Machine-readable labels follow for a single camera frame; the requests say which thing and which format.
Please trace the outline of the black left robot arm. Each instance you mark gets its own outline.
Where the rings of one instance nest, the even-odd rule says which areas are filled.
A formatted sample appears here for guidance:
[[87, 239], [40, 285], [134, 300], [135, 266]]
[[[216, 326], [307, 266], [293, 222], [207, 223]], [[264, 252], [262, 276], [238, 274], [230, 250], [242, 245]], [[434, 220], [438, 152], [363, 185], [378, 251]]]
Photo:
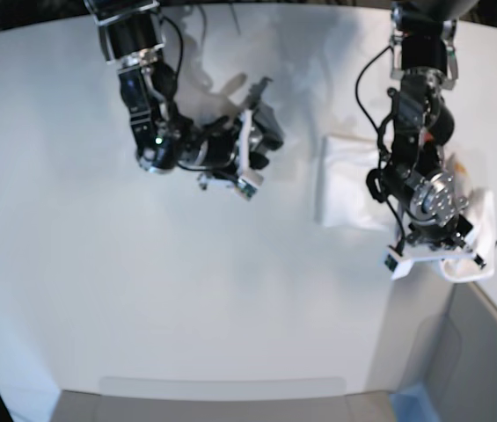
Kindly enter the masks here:
[[466, 218], [469, 201], [459, 193], [444, 147], [455, 120], [444, 91], [458, 79], [455, 36], [460, 18], [473, 1], [395, 1], [391, 36], [384, 51], [391, 54], [387, 95], [391, 108], [375, 125], [376, 167], [366, 185], [371, 197], [390, 206], [397, 224], [397, 242], [384, 255], [393, 276], [404, 276], [419, 261], [467, 258], [476, 268], [486, 261], [468, 243], [473, 230]]

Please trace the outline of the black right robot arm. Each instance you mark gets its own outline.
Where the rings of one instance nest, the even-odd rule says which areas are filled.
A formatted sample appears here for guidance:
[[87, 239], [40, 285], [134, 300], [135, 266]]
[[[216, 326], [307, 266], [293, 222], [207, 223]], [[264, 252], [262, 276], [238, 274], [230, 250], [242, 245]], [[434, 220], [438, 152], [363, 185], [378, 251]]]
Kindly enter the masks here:
[[281, 132], [262, 98], [271, 80], [251, 86], [241, 108], [198, 125], [179, 110], [176, 96], [182, 61], [164, 58], [164, 26], [176, 23], [158, 1], [88, 1], [102, 54], [117, 63], [122, 102], [135, 139], [135, 160], [149, 173], [175, 168], [196, 174], [201, 190], [211, 185], [250, 200], [261, 188], [268, 152], [280, 149]]

